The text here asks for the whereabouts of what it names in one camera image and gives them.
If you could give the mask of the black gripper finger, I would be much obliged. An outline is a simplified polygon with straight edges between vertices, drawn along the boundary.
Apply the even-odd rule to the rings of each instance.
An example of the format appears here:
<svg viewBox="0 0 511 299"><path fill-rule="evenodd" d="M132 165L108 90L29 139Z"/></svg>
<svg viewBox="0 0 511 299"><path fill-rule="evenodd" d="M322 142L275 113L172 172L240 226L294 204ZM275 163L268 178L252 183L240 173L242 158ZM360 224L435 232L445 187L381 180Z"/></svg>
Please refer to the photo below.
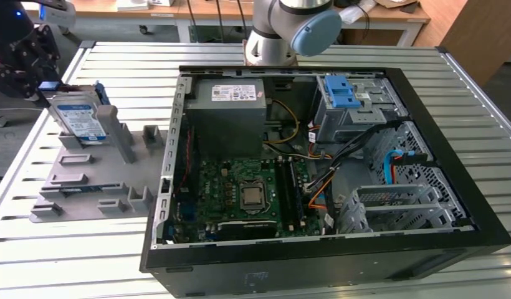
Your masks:
<svg viewBox="0 0 511 299"><path fill-rule="evenodd" d="M46 108L48 101L38 90L44 62L34 43L18 43L0 48L0 92L12 98L30 101Z"/></svg>
<svg viewBox="0 0 511 299"><path fill-rule="evenodd" d="M60 52L46 24L34 25L28 41L28 57L28 74L33 77L36 85L42 82L58 82Z"/></svg>

